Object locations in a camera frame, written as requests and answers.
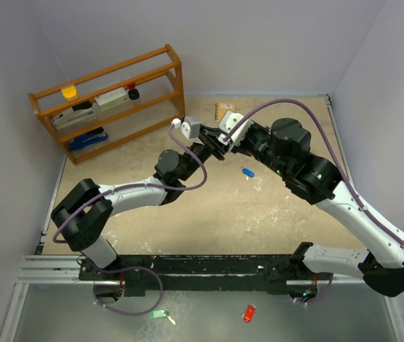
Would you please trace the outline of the blue capped key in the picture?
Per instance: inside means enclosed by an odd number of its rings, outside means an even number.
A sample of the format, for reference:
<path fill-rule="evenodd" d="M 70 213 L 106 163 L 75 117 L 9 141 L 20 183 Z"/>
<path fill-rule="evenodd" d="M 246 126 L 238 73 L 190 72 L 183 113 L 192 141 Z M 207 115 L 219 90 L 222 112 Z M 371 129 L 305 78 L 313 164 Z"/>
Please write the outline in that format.
<path fill-rule="evenodd" d="M 254 178 L 254 172 L 246 167 L 242 168 L 242 173 L 245 175 L 247 180 Z"/>

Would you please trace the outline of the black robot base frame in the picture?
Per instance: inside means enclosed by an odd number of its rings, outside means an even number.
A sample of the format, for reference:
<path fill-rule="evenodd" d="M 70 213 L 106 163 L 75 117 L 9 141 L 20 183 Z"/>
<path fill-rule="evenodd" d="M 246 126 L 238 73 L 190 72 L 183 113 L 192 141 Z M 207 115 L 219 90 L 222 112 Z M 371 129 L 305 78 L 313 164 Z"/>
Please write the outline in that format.
<path fill-rule="evenodd" d="M 122 281 L 125 296 L 146 291 L 263 291 L 272 295 L 300 295 L 315 289 L 316 281 L 328 281 L 326 272 L 313 273 L 294 254 L 123 254 L 105 270 L 83 260 L 81 281 Z"/>

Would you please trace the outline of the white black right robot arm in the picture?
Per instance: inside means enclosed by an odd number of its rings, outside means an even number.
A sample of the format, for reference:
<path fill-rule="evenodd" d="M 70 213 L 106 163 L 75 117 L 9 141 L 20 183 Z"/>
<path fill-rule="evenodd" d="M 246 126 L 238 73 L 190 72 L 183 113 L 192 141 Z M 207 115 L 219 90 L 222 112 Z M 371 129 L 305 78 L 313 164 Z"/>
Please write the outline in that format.
<path fill-rule="evenodd" d="M 291 255 L 291 273 L 343 274 L 364 280 L 373 290 L 395 297 L 404 292 L 404 232 L 350 192 L 338 168 L 311 153 L 311 133 L 291 118 L 270 128 L 234 115 L 226 124 L 232 152 L 250 155 L 274 171 L 297 197 L 340 222 L 365 249 L 339 249 L 302 242 Z"/>

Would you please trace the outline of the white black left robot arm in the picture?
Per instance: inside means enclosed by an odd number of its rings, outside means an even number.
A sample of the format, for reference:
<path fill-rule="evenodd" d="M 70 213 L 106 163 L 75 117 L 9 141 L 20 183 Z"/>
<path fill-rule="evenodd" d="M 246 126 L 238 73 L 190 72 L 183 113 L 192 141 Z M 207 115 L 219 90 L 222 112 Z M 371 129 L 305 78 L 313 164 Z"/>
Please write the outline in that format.
<path fill-rule="evenodd" d="M 53 241 L 67 244 L 95 265 L 104 279 L 120 272 L 120 257 L 102 236 L 107 221 L 122 212 L 141 207 L 162 206 L 190 191 L 183 182 L 196 171 L 207 174 L 205 162 L 214 156 L 223 160 L 228 151 L 227 134 L 219 128 L 198 126 L 194 142 L 184 148 L 163 151 L 155 174 L 122 185 L 97 185 L 91 178 L 81 180 L 53 209 L 51 219 L 57 227 Z"/>

